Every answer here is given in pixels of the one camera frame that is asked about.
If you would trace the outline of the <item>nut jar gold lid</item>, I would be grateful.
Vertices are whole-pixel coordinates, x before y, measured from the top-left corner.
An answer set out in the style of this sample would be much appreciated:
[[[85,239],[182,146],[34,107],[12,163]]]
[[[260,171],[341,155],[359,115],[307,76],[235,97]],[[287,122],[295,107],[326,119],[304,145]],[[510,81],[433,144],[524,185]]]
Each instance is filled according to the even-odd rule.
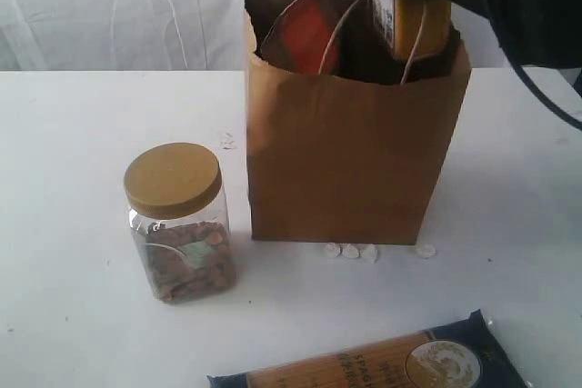
[[[162,144],[126,169],[128,221],[154,296],[182,303],[234,286],[236,269],[217,157],[199,144]]]

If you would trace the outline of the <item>white backdrop curtain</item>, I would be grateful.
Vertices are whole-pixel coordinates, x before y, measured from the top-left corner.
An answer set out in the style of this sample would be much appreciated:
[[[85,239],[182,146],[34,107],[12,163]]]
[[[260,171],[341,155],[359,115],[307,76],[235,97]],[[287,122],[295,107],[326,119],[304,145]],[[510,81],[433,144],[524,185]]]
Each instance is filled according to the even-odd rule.
[[[471,11],[458,28],[472,53],[505,53]],[[244,0],[1,0],[1,66],[16,71],[240,70]]]

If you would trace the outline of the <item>brown red paper pouch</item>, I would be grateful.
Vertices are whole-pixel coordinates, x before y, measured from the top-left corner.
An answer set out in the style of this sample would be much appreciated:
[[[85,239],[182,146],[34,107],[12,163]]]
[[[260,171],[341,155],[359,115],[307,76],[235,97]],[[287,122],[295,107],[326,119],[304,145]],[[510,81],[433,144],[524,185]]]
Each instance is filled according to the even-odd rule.
[[[294,0],[276,18],[259,54],[289,72],[333,75],[339,68],[339,41],[334,31],[340,17],[332,0]]]

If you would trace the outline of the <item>spaghetti packet dark blue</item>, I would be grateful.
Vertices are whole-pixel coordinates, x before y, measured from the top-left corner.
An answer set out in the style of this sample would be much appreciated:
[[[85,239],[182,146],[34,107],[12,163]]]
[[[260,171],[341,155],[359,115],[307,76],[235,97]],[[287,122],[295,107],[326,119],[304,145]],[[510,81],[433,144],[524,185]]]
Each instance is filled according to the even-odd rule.
[[[527,387],[481,311],[465,320],[262,370],[211,387]]]

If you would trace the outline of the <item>brown paper bag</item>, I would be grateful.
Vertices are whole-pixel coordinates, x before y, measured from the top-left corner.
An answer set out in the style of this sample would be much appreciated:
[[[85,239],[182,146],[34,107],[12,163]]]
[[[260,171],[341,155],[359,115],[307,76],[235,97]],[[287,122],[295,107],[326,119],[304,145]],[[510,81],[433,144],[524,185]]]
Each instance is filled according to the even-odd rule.
[[[406,70],[375,0],[348,13],[335,75],[302,75],[260,53],[296,0],[244,0],[246,164],[252,235],[263,241],[414,244],[440,176],[471,66],[457,30]]]

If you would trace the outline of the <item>yellow millet bottle white cap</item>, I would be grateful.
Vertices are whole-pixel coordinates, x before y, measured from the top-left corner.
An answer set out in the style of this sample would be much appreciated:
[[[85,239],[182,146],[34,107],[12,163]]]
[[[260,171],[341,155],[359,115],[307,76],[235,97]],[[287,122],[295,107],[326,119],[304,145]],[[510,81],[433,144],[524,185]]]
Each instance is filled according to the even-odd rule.
[[[422,18],[423,32],[414,59],[440,54],[451,26],[451,3],[447,0],[373,0],[376,22],[394,59],[405,62],[417,40]]]

